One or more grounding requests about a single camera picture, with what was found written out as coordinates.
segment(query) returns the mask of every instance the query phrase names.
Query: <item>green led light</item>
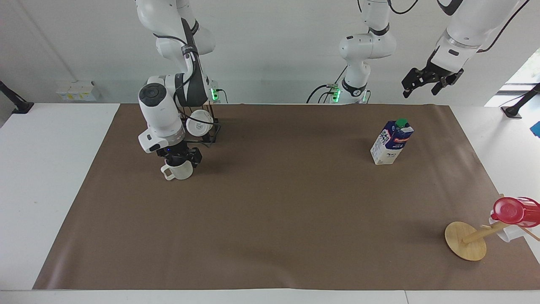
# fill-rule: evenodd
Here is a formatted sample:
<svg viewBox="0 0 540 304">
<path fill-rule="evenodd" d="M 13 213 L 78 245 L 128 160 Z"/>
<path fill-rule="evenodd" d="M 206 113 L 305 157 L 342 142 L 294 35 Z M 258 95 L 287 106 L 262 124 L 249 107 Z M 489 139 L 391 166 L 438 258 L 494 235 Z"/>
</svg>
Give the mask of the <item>green led light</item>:
<svg viewBox="0 0 540 304">
<path fill-rule="evenodd" d="M 219 99 L 218 93 L 214 89 L 210 89 L 210 90 L 212 92 L 212 99 L 214 99 L 214 101 L 218 100 Z"/>
<path fill-rule="evenodd" d="M 335 103 L 338 103 L 340 96 L 341 96 L 341 89 L 337 89 L 337 91 L 334 93 L 333 101 Z"/>
</svg>

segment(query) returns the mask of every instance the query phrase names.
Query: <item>milk carton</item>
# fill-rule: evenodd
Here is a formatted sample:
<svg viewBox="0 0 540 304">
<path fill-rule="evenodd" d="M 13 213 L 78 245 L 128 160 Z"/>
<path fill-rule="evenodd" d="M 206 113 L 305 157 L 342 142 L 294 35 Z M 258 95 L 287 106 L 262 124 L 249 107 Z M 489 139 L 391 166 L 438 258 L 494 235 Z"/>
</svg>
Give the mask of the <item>milk carton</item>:
<svg viewBox="0 0 540 304">
<path fill-rule="evenodd" d="M 405 119 L 389 121 L 371 149 L 375 164 L 393 164 L 413 132 Z"/>
</svg>

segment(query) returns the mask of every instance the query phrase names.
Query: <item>table surface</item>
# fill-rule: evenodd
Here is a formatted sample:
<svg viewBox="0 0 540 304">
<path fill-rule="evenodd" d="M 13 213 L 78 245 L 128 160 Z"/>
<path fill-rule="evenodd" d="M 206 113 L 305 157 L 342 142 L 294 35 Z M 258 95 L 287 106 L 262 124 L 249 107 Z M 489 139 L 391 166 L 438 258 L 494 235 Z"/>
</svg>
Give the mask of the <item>table surface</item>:
<svg viewBox="0 0 540 304">
<path fill-rule="evenodd" d="M 117 104 L 37 104 L 0 128 L 0 289 L 30 290 L 118 109 Z M 497 190 L 540 197 L 540 139 L 498 108 L 452 107 Z M 540 243 L 526 237 L 540 261 Z M 536 292 L 0 292 L 0 302 L 358 302 L 492 303 L 538 299 Z"/>
</svg>

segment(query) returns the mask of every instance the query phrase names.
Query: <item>green carton cap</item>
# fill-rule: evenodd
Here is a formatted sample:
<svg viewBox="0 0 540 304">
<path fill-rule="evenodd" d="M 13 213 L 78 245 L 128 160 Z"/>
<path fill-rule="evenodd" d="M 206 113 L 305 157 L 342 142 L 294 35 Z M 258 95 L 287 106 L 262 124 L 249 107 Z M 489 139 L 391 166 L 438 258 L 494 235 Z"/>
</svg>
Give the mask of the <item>green carton cap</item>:
<svg viewBox="0 0 540 304">
<path fill-rule="evenodd" d="M 405 118 L 398 119 L 396 121 L 396 127 L 403 128 L 407 125 L 408 121 Z"/>
</svg>

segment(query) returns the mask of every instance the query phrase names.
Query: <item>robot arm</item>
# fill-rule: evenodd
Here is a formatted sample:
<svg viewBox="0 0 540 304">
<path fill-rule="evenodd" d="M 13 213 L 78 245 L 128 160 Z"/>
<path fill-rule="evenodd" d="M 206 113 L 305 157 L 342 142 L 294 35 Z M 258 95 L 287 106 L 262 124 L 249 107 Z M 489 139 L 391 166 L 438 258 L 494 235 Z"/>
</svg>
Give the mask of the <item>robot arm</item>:
<svg viewBox="0 0 540 304">
<path fill-rule="evenodd" d="M 435 51 L 423 70 L 411 69 L 403 79 L 403 95 L 435 83 L 431 92 L 453 85 L 463 74 L 463 66 L 486 43 L 519 5 L 520 0 L 437 0 L 443 11 L 451 15 L 450 25 L 438 40 Z"/>
<path fill-rule="evenodd" d="M 165 158 L 161 172 L 167 180 L 183 180 L 191 176 L 202 156 L 184 141 L 186 131 L 177 100 L 182 107 L 200 107 L 213 96 L 212 82 L 203 72 L 199 55 L 212 52 L 215 40 L 195 20 L 189 0 L 136 0 L 136 4 L 141 23 L 157 38 L 159 53 L 180 70 L 175 75 L 152 76 L 140 90 L 139 105 L 148 129 L 139 135 L 139 143 L 145 152 Z"/>
<path fill-rule="evenodd" d="M 363 7 L 362 15 L 369 32 L 348 36 L 340 43 L 340 54 L 347 61 L 347 73 L 340 83 L 339 103 L 361 102 L 371 73 L 365 60 L 388 57 L 396 50 L 396 39 L 390 32 L 387 0 L 365 0 Z"/>
</svg>

